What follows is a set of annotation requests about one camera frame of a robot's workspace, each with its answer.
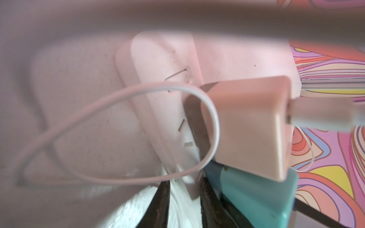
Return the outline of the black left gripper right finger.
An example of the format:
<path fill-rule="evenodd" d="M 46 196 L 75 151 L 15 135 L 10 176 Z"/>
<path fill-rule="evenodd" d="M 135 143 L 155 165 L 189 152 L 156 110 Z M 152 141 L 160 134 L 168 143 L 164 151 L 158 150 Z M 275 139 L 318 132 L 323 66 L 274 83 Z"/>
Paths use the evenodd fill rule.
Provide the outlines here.
<path fill-rule="evenodd" d="M 202 178 L 200 202 L 203 228 L 235 228 L 236 225 L 227 215 L 218 200 L 209 180 Z"/>

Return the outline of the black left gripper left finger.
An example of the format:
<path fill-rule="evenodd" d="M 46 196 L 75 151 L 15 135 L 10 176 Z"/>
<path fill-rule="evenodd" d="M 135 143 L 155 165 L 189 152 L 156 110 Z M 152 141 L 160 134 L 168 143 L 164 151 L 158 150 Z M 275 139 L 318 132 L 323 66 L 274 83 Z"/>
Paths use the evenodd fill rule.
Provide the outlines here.
<path fill-rule="evenodd" d="M 170 181 L 161 182 L 149 207 L 136 228 L 168 227 L 170 192 Z"/>

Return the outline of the teal charger adapter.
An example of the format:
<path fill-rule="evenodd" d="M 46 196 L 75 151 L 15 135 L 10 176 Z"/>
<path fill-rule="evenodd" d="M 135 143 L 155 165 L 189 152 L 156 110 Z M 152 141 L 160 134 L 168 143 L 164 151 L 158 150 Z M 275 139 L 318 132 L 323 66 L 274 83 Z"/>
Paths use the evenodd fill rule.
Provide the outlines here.
<path fill-rule="evenodd" d="M 286 228 L 293 210 L 299 176 L 290 169 L 276 182 L 214 161 L 204 168 L 223 205 L 231 206 L 255 228 Z"/>

